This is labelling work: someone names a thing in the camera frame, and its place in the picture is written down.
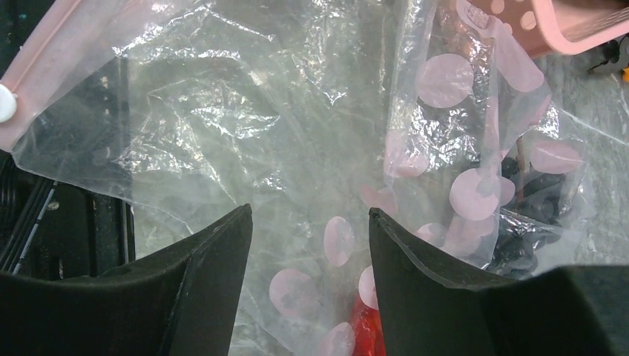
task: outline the white knob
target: white knob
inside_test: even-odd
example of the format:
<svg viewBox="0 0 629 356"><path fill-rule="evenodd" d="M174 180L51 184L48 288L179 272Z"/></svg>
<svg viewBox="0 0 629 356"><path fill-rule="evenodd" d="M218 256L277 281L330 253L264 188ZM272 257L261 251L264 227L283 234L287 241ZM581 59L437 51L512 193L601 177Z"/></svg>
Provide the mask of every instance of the white knob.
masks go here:
<svg viewBox="0 0 629 356"><path fill-rule="evenodd" d="M0 123L8 121L18 110L16 96L9 88L0 84Z"/></svg>

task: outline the pink plastic basket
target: pink plastic basket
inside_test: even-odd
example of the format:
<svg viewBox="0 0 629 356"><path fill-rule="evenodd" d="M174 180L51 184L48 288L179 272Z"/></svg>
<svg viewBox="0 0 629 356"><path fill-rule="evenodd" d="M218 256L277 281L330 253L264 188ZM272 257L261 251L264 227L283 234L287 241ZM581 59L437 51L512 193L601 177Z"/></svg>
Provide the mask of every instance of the pink plastic basket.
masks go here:
<svg viewBox="0 0 629 356"><path fill-rule="evenodd" d="M620 0L470 0L502 20L533 58L573 55L629 33L629 7Z"/></svg>

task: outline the red object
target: red object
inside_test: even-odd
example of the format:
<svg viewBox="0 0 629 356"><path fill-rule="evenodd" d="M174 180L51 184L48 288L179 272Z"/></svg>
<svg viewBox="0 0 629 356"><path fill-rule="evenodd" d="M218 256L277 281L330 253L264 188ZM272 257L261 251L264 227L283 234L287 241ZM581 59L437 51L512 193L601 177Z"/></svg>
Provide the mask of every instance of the red object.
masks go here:
<svg viewBox="0 0 629 356"><path fill-rule="evenodd" d="M352 356L386 356L380 312L366 306L356 297L349 324L356 335Z"/></svg>

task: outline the basket hole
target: basket hole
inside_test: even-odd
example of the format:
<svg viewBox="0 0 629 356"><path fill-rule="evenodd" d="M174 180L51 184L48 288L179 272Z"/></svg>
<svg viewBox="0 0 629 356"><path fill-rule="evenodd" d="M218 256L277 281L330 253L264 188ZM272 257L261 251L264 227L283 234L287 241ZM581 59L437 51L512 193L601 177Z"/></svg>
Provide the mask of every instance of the basket hole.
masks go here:
<svg viewBox="0 0 629 356"><path fill-rule="evenodd" d="M492 0L491 8L495 15L502 13L504 11L504 0Z"/></svg>
<svg viewBox="0 0 629 356"><path fill-rule="evenodd" d="M527 11L524 15L522 15L520 25L527 31L535 28L537 21L535 20L535 14L533 14L533 11Z"/></svg>

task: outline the crumpled plastic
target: crumpled plastic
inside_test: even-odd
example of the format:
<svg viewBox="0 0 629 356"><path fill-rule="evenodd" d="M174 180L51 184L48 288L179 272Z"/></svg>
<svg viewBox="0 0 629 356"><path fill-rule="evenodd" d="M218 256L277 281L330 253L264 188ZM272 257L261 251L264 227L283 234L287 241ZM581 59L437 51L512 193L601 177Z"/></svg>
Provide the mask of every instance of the crumpled plastic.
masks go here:
<svg viewBox="0 0 629 356"><path fill-rule="evenodd" d="M531 242L531 273L553 266L542 257L550 246L573 253L560 242L578 240L565 232L589 216L586 147L497 19L464 0L181 9L108 42L115 65L47 99L13 154L26 170L133 202L179 236L251 203L240 308L290 352L350 355L355 298L378 309L369 207L496 273L533 266L495 252L497 241L512 246L501 223L560 236ZM524 172L513 180L503 177L507 157ZM557 209L536 221L525 205L551 195L517 193L539 178L533 169L558 166L570 169L552 195ZM505 180L513 193L503 197Z"/></svg>

